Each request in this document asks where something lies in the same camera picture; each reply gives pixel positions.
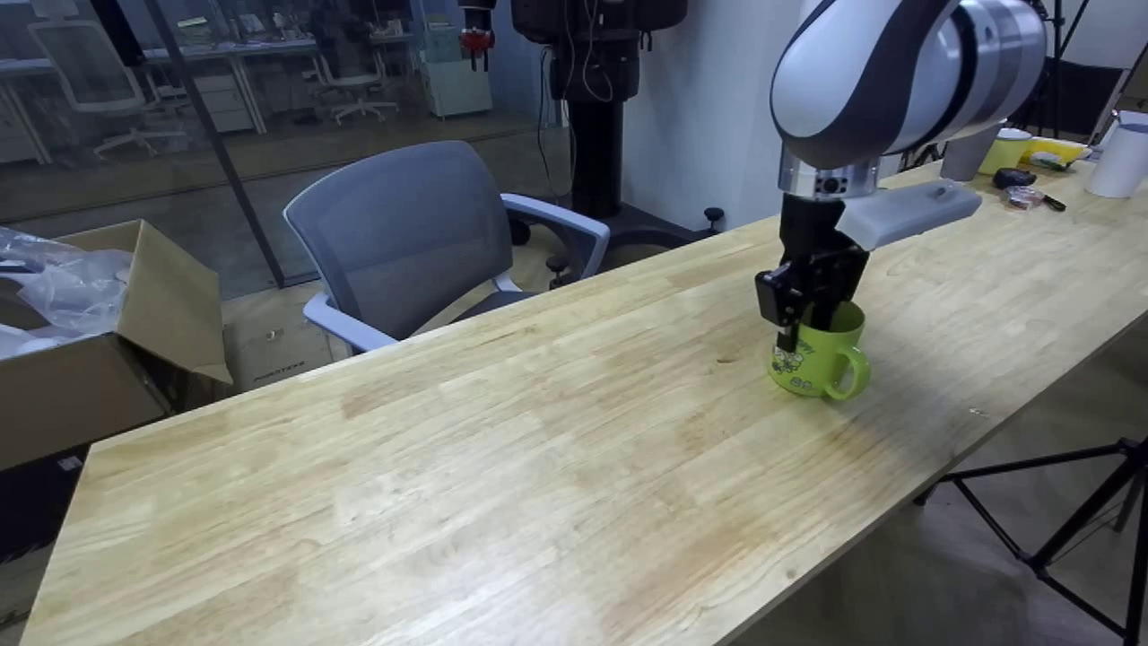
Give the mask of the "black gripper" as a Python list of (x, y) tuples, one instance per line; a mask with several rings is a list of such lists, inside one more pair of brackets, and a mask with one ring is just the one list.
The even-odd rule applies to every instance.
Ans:
[(779, 323), (782, 350), (797, 350), (800, 317), (829, 328), (861, 285), (867, 251), (835, 231), (839, 219), (839, 202), (782, 196), (782, 258), (753, 275), (761, 317)]

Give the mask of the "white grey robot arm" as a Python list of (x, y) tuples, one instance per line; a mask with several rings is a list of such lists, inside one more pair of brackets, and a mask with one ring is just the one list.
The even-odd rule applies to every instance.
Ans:
[(776, 62), (782, 258), (758, 275), (761, 317), (791, 354), (858, 291), (867, 254), (969, 219), (961, 178), (880, 187), (889, 154), (1000, 124), (1038, 87), (1046, 32), (1033, 0), (816, 0)]

